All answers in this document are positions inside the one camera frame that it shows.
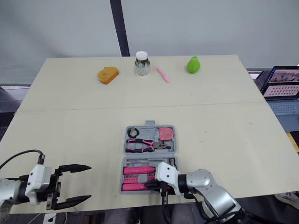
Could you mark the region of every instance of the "white wall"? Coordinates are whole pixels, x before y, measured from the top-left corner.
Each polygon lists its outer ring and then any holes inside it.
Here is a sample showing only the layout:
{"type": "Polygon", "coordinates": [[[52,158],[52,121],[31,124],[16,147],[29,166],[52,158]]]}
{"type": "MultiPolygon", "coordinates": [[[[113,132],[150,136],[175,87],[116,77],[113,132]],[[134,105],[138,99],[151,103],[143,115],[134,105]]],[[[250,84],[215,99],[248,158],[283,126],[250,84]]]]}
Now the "white wall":
{"type": "Polygon", "coordinates": [[[48,57],[120,56],[109,0],[0,0],[0,84],[30,84],[48,57]]]}
{"type": "Polygon", "coordinates": [[[122,0],[130,54],[238,54],[247,68],[297,65],[299,0],[122,0]]]}

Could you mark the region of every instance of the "jar lid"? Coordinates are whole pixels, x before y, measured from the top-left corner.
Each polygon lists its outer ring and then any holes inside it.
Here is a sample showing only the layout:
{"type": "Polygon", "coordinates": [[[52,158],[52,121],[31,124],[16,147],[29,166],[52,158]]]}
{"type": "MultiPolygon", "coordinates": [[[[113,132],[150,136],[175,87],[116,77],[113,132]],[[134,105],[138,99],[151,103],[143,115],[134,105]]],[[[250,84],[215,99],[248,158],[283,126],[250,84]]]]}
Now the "jar lid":
{"type": "Polygon", "coordinates": [[[148,53],[145,51],[137,51],[136,59],[140,60],[140,61],[144,61],[144,60],[148,59],[148,53]]]}

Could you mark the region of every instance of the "green pear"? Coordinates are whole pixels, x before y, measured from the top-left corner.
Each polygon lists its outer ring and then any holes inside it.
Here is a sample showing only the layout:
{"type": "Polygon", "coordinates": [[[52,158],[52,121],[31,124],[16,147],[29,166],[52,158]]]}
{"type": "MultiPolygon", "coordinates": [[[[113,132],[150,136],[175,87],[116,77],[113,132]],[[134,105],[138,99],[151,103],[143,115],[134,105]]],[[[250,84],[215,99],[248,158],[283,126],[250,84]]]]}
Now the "green pear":
{"type": "Polygon", "coordinates": [[[193,73],[197,72],[199,70],[199,68],[200,68],[200,63],[199,63],[198,58],[196,56],[192,57],[187,64],[188,72],[193,74],[193,73]]]}

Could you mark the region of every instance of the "pliers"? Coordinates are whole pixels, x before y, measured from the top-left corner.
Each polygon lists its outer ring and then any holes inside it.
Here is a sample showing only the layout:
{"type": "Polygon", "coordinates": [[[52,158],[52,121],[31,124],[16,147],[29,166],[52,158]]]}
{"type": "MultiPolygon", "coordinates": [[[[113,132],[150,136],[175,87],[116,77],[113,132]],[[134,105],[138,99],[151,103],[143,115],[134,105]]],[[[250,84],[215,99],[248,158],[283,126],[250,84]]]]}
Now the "pliers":
{"type": "Polygon", "coordinates": [[[143,152],[153,152],[155,149],[170,149],[171,147],[163,142],[154,142],[153,140],[144,139],[128,139],[127,143],[142,143],[148,145],[144,148],[126,148],[126,153],[143,153],[143,152]]]}

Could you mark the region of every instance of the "bread slice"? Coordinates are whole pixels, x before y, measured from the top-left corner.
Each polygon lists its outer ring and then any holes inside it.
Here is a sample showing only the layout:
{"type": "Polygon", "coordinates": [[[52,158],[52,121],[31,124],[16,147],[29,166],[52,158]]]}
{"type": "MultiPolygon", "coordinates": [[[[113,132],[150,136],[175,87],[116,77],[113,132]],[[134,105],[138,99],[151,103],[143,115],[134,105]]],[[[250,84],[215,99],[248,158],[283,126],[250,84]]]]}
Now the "bread slice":
{"type": "Polygon", "coordinates": [[[116,67],[104,67],[98,73],[98,80],[103,84],[109,84],[119,74],[116,67]]]}

